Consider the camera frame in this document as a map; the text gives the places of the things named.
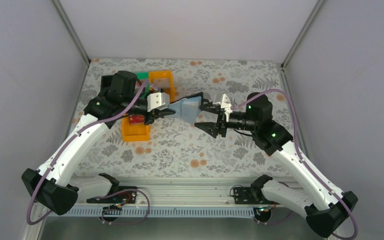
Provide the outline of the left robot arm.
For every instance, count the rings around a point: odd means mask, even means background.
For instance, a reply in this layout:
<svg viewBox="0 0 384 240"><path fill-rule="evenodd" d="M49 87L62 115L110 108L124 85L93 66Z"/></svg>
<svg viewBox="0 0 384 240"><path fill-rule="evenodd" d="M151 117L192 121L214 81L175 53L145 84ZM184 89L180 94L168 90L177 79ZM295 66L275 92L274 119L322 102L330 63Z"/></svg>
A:
<svg viewBox="0 0 384 240"><path fill-rule="evenodd" d="M38 168L28 168L21 176L30 201L40 203L58 215L67 213L77 202L104 197L118 189L118 182L100 173L95 177L74 177L78 164L116 121L127 115L140 115L146 124L171 114L167 88L139 79L135 73L120 70L101 77L98 95L84 108L77 125L51 157Z"/></svg>

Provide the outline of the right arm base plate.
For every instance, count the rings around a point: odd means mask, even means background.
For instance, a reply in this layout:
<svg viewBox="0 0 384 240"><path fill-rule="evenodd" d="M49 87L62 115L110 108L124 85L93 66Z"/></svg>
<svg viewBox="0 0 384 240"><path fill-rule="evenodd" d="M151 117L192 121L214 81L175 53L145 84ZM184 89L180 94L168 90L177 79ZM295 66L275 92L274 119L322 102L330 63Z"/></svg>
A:
<svg viewBox="0 0 384 240"><path fill-rule="evenodd" d="M265 202L263 195L250 186L236 184L230 189L229 195L234 198L236 205L257 205Z"/></svg>

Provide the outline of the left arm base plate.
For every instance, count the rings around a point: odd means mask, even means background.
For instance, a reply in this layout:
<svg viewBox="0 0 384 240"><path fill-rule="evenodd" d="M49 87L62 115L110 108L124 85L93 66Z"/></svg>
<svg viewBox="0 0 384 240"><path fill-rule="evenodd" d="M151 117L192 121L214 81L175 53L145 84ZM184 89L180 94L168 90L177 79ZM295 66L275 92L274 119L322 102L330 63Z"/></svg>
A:
<svg viewBox="0 0 384 240"><path fill-rule="evenodd" d="M89 198L86 200L88 204L135 204L136 203L136 197L137 197L137 187L136 186L120 186L119 191L124 191L126 189L132 189L130 191L125 191L123 193L119 193L117 195L103 198L103 199L96 199L96 198Z"/></svg>

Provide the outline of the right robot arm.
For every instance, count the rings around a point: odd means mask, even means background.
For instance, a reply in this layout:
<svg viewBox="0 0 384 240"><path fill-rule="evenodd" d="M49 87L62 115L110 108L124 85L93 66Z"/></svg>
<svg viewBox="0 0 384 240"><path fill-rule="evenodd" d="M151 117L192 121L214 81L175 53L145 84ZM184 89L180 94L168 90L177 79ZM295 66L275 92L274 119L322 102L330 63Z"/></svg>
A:
<svg viewBox="0 0 384 240"><path fill-rule="evenodd" d="M227 130L245 130L255 145L272 157L294 177L303 192L291 189L266 174L251 184L256 200L280 204L303 217L319 236L336 236L336 230L351 220L355 239L359 228L353 215L358 197L352 191L336 186L303 153L297 140L273 119L273 105L263 92L253 92L243 103L245 111L237 111L226 94L215 101L204 99L199 109L217 116L215 122L200 122L196 127L216 138L224 137Z"/></svg>

